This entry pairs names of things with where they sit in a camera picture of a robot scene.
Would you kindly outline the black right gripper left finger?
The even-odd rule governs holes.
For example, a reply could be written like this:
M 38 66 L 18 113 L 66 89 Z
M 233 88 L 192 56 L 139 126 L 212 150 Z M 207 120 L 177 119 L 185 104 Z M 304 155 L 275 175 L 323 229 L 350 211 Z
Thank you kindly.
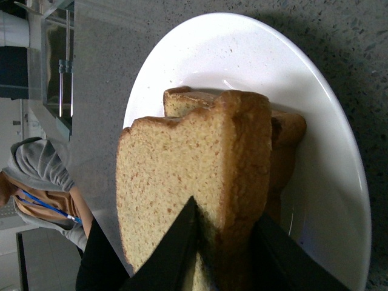
M 150 258 L 121 290 L 192 290 L 198 248 L 198 215 L 190 197 Z

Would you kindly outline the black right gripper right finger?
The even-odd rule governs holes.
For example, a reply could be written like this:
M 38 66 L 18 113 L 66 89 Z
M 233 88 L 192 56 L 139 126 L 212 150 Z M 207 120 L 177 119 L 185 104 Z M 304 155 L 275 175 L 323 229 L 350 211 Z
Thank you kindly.
M 253 228 L 255 290 L 347 290 L 266 213 Z

